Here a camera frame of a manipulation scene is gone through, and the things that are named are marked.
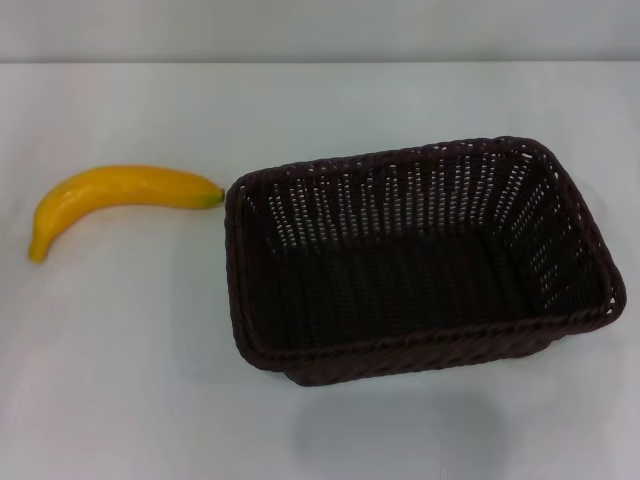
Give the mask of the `dark brown woven basket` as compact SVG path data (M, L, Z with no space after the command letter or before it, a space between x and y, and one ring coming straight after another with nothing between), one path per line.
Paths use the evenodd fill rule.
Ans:
M259 170L225 208L239 353L302 386L522 358L626 306L581 193L529 138Z

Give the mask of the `yellow plastic banana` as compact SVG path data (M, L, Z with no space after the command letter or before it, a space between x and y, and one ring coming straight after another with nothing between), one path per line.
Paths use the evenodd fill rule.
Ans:
M191 172L144 165L112 165L73 175L38 204L28 250L34 263L46 260L55 240L84 216L123 205L210 209L224 202L225 190Z

